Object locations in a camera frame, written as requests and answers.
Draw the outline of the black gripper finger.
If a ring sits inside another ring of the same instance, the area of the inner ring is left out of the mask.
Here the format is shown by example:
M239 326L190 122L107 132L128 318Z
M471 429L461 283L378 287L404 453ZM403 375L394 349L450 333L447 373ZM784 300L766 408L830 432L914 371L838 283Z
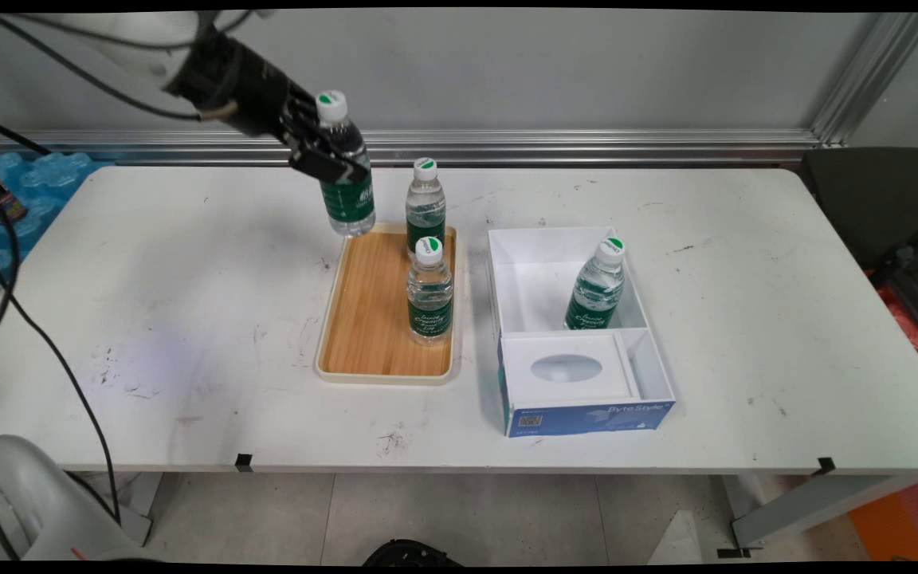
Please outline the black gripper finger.
M371 169L350 159L327 134L292 139L290 167L307 177L329 184L360 184Z
M323 137L316 96L306 88L288 86L285 96L285 141L317 142Z

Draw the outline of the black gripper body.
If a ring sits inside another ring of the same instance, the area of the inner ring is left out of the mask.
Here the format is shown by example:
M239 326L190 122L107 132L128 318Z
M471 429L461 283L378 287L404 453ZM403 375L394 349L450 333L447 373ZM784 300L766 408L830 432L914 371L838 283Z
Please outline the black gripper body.
M306 91L251 48L227 35L206 35L190 47L167 85L167 93L188 100L204 116L241 134L273 136L288 144L299 136L295 100Z

